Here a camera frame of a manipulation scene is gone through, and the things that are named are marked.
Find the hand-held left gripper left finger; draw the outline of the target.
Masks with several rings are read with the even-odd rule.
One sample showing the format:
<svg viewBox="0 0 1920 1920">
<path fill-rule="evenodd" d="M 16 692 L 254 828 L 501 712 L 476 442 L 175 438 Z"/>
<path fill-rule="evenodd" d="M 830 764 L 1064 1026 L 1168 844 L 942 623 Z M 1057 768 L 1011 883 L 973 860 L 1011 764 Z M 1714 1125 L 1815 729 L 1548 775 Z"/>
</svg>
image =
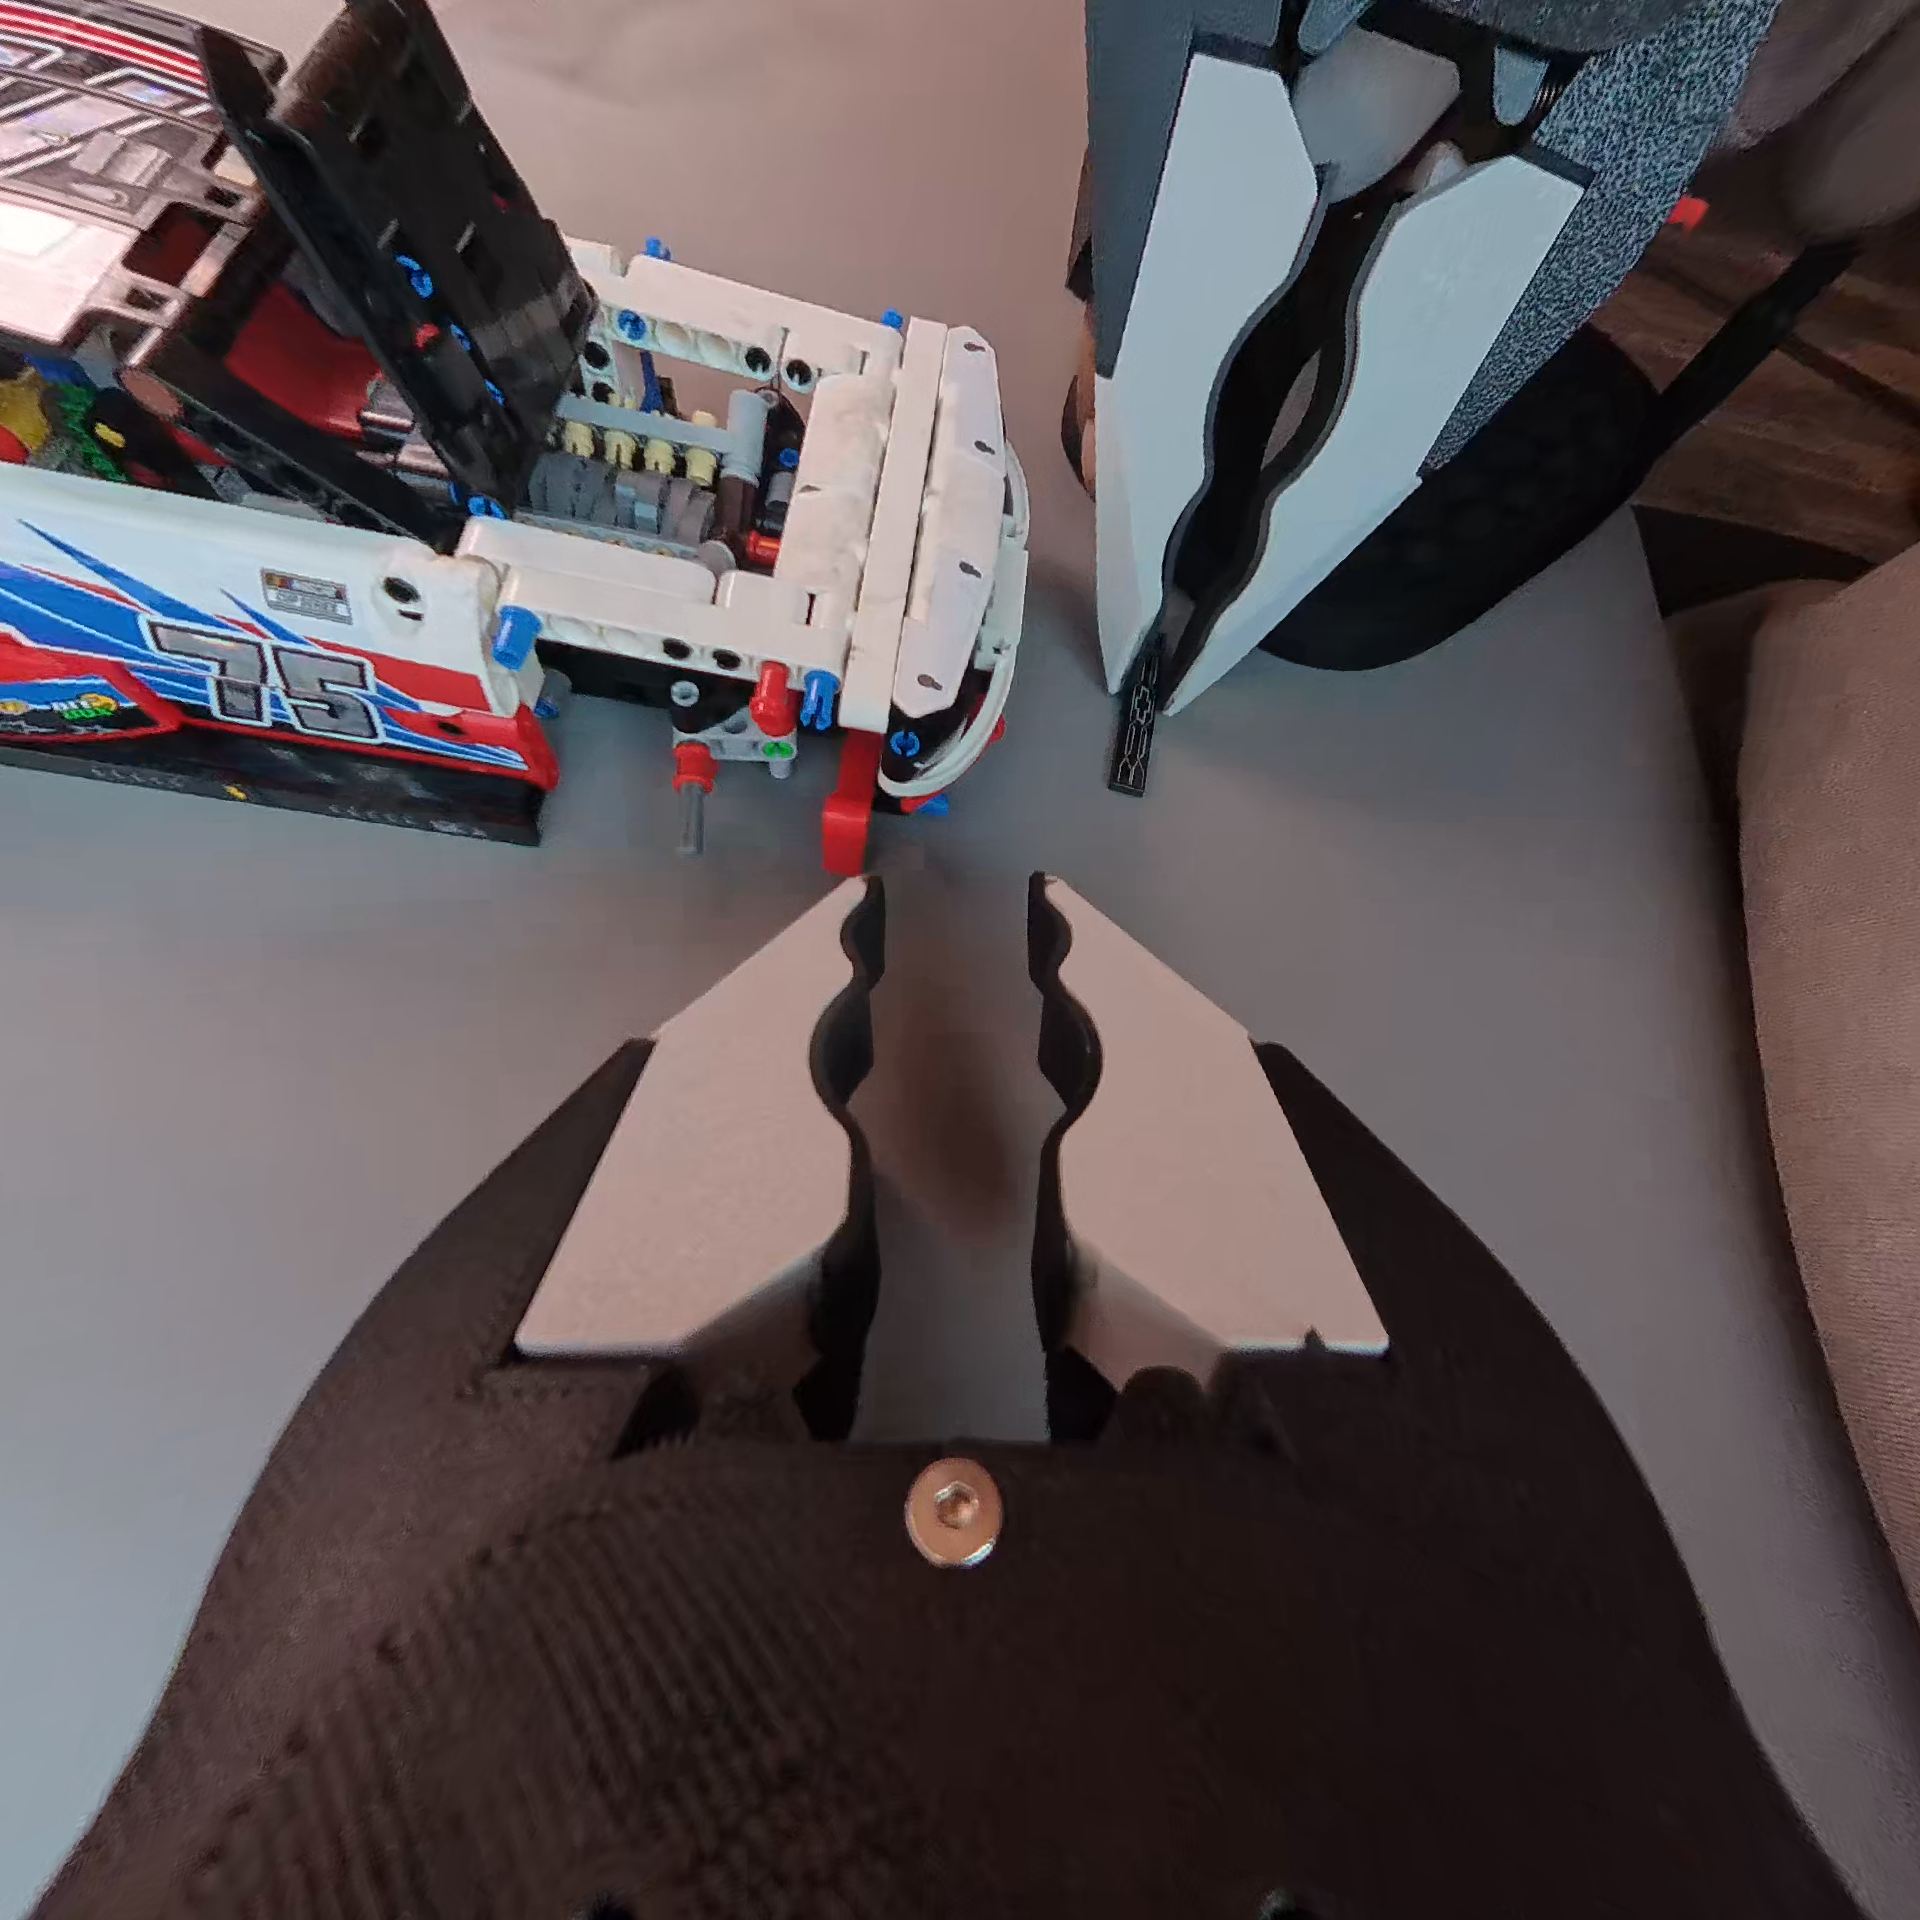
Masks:
<svg viewBox="0 0 1920 1920">
<path fill-rule="evenodd" d="M 753 1380 L 847 1437 L 878 1307 L 852 1094 L 884 920 L 880 878 L 847 878 L 650 1035 L 516 1359 L 658 1361 L 694 1398 Z"/>
</svg>

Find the person's beige sweater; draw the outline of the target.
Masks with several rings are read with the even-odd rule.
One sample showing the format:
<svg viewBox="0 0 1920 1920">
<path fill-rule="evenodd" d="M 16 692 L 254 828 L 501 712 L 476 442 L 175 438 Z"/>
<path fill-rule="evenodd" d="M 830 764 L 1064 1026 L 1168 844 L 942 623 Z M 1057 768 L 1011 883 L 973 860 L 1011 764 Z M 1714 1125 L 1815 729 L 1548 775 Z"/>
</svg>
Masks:
<svg viewBox="0 0 1920 1920">
<path fill-rule="evenodd" d="M 1915 548 L 1668 617 L 1732 844 L 1790 1248 L 1915 1613 Z"/>
</svg>

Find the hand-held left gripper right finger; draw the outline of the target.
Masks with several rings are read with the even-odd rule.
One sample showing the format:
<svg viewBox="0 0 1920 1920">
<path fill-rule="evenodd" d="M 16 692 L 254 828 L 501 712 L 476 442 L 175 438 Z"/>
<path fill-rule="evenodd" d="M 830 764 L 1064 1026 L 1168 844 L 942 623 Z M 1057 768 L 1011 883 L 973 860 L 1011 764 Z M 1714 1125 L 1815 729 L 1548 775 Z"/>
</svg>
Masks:
<svg viewBox="0 0 1920 1920">
<path fill-rule="evenodd" d="M 1386 1354 L 1253 1035 L 1064 878 L 1027 878 L 1042 1140 L 1030 1307 L 1045 1429 L 1100 1437 L 1129 1380 Z"/>
</svg>

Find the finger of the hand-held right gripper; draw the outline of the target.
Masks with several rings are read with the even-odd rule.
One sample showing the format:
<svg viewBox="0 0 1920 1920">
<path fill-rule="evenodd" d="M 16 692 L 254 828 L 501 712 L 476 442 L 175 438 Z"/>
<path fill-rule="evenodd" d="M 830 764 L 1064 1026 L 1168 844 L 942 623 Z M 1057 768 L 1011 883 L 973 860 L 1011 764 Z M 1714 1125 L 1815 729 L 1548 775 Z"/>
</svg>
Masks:
<svg viewBox="0 0 1920 1920">
<path fill-rule="evenodd" d="M 1184 712 L 1295 609 L 1419 483 L 1586 172 L 1535 150 L 1483 159 L 1386 210 L 1334 334 L 1333 419 L 1256 483 L 1256 515 L 1168 669 Z"/>
<path fill-rule="evenodd" d="M 1089 458 L 1097 643 L 1124 692 L 1188 605 L 1159 692 L 1205 692 L 1367 539 L 1357 429 L 1300 472 L 1242 472 L 1265 429 L 1234 399 L 1295 309 L 1334 189 L 1363 180 L 1367 73 L 1312 57 L 1089 61 Z"/>
</svg>

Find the white red blue brick race car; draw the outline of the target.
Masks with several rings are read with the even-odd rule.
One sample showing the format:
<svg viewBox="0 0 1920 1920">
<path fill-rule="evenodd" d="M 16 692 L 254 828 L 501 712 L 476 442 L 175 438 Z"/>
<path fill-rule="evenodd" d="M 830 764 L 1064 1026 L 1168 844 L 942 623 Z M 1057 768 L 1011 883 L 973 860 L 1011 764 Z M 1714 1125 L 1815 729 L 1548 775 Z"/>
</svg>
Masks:
<svg viewBox="0 0 1920 1920">
<path fill-rule="evenodd" d="M 2 3 L 2 761 L 536 844 L 571 692 L 840 744 L 821 866 L 1016 681 L 1027 486 L 973 325 L 563 237 L 429 3 L 311 51 Z"/>
</svg>

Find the small black brick piece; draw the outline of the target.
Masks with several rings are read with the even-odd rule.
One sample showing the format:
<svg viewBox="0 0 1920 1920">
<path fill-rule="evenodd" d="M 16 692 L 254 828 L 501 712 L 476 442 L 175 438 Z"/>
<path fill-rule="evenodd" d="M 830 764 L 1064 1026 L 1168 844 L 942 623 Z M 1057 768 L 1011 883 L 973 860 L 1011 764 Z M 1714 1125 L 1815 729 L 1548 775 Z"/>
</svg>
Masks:
<svg viewBox="0 0 1920 1920">
<path fill-rule="evenodd" d="M 1117 692 L 1117 730 L 1106 758 L 1110 792 L 1141 799 L 1148 787 L 1148 761 L 1162 712 L 1164 639 L 1159 634 L 1140 643 Z"/>
</svg>

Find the person's right forearm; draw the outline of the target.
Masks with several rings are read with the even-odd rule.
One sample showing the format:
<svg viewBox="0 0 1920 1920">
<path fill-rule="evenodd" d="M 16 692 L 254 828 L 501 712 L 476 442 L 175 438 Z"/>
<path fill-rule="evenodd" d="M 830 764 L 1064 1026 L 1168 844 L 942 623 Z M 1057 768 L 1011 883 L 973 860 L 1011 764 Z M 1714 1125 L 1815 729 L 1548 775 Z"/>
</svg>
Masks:
<svg viewBox="0 0 1920 1920">
<path fill-rule="evenodd" d="M 1913 216 L 1915 3 L 1778 3 L 1718 154 L 1759 154 L 1767 192 L 1801 243 Z"/>
</svg>

